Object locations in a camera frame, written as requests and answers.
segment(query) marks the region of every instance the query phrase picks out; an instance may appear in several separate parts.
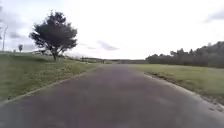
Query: road edge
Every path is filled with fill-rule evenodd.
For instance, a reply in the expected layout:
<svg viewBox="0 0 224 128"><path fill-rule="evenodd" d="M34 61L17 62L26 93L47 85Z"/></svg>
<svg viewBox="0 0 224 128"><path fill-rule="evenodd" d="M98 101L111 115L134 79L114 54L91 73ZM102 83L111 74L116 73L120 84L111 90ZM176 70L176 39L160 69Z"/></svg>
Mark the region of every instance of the road edge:
<svg viewBox="0 0 224 128"><path fill-rule="evenodd" d="M180 91L180 92L185 93L187 95L193 96L193 98L195 98L197 101L200 101L200 102L203 102L204 104L209 105L210 106L209 107L210 110L217 111L217 112L220 112L220 113L224 114L224 106L222 104L218 103L218 102L213 103L213 102L209 101L206 97L201 96L200 94L198 94L196 92L190 91L190 90L188 90L188 89L186 89L184 87L181 87L181 86L179 86L177 84L171 83L171 82L169 82L167 80L164 80L164 79L159 78L157 76L154 76L152 74L144 73L144 75L146 77L150 78L150 79L154 79L154 80L156 80L158 82L162 82L165 85L167 85L167 86L169 86L169 87L171 87L171 88L173 88L173 89L175 89L177 91Z"/></svg>
<svg viewBox="0 0 224 128"><path fill-rule="evenodd" d="M97 65L96 67L91 68L91 69L89 69L89 70L86 70L86 71L84 71L84 72L82 72L82 73L80 73L80 74L76 74L76 75L74 75L74 76L72 76L72 77L70 77L70 78L67 78L67 79L64 79L64 80L60 80L60 81L56 81L56 82L54 82L54 83L52 83L52 84L43 86L43 87L38 88L38 89L35 89L35 90L32 90L32 91L27 92L27 93L25 93L25 94L23 94L23 95L16 96L16 97L14 97L14 98L12 98L12 99L10 99L10 100L4 100L4 101L0 102L0 108L3 107L4 105L10 103L10 102L19 100L19 99L21 99L21 98L23 98L23 97L26 97L26 96L29 96L29 95L31 95L31 94L33 94L33 93L36 93L36 92L42 91L42 90L44 90L44 89L47 89L47 88L56 86L56 85L61 84L61 83L65 82L65 81L74 79L74 78L76 78L76 77L83 76L83 75L85 75L85 74L87 74L87 73L89 73L89 72L91 72L91 71L93 71L93 70L98 69L100 66L102 66L102 64L99 64L99 65Z"/></svg>

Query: road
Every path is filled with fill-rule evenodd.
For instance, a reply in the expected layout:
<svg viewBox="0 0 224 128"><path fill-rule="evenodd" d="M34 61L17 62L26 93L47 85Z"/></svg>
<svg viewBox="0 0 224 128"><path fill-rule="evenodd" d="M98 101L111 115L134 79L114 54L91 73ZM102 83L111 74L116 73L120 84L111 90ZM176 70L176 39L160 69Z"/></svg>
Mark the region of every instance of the road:
<svg viewBox="0 0 224 128"><path fill-rule="evenodd" d="M101 66L0 108L0 128L224 128L222 113L128 66Z"/></svg>

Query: cloudy sky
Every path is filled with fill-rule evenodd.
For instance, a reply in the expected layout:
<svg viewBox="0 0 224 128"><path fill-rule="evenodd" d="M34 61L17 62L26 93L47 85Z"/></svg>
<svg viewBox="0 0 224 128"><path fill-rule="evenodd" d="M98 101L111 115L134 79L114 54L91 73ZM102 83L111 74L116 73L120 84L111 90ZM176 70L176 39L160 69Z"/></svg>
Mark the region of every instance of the cloudy sky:
<svg viewBox="0 0 224 128"><path fill-rule="evenodd" d="M141 59L224 40L223 0L1 0L1 5L1 26L9 26L7 50L18 44L34 50L28 35L50 10L63 12L78 29L78 46L67 52L72 56Z"/></svg>

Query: grassy field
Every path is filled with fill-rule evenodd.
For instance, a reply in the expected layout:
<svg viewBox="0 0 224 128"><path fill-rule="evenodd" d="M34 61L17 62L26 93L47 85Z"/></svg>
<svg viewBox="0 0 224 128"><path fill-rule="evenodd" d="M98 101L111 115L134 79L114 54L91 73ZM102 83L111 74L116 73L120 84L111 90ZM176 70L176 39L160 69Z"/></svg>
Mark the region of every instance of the grassy field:
<svg viewBox="0 0 224 128"><path fill-rule="evenodd" d="M53 62L51 56L0 53L0 101L70 78L96 65L66 59Z"/></svg>
<svg viewBox="0 0 224 128"><path fill-rule="evenodd" d="M224 104L224 69L156 64L133 66Z"/></svg>

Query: green tree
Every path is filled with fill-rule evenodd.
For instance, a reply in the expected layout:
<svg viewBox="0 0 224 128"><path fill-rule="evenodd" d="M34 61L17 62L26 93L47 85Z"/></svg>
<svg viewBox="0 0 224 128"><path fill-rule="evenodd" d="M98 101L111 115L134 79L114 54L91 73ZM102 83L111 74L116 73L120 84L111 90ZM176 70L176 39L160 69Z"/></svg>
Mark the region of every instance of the green tree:
<svg viewBox="0 0 224 128"><path fill-rule="evenodd" d="M19 44L19 45L18 45L18 49L19 49L19 51L21 52L21 51L23 50L23 45L22 45L22 44Z"/></svg>
<svg viewBox="0 0 224 128"><path fill-rule="evenodd" d="M30 38L39 48L49 50L57 60L59 53L72 49L77 45L77 29L66 22L66 17L61 12L51 12L41 24L34 25L34 32Z"/></svg>

